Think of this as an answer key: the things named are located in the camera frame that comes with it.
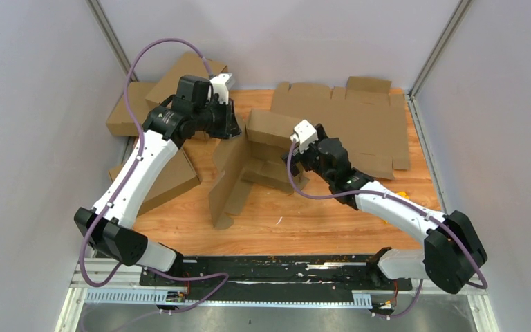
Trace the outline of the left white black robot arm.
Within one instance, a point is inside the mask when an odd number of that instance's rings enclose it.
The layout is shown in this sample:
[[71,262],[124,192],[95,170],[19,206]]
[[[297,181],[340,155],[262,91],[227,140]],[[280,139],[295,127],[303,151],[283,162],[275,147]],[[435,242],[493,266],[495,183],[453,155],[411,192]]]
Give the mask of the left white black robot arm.
[[125,266],[157,270],[168,286],[179,284],[184,267],[178,253],[133,230],[140,207],[158,175],[197,132],[230,139],[241,134],[229,97],[230,73],[207,80],[184,75],[176,92],[152,109],[142,125],[142,137],[107,192],[91,208],[81,207],[74,222],[87,243]]

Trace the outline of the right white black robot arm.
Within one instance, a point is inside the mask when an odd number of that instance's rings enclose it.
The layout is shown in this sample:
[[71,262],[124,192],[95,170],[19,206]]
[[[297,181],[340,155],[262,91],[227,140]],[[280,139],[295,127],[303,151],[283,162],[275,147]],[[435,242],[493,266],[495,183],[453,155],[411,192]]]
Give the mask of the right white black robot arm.
[[457,294],[471,286],[485,290],[489,284],[481,268],[488,256],[470,218],[454,210],[432,210],[396,194],[379,180],[352,166],[339,138],[327,136],[321,124],[302,120],[290,135],[289,152],[283,156],[288,178],[299,167],[314,172],[329,188],[327,195],[297,190],[307,199],[335,199],[354,210],[372,214],[415,239],[419,250],[386,249],[367,270],[375,288],[386,288],[394,279],[428,279],[440,290]]

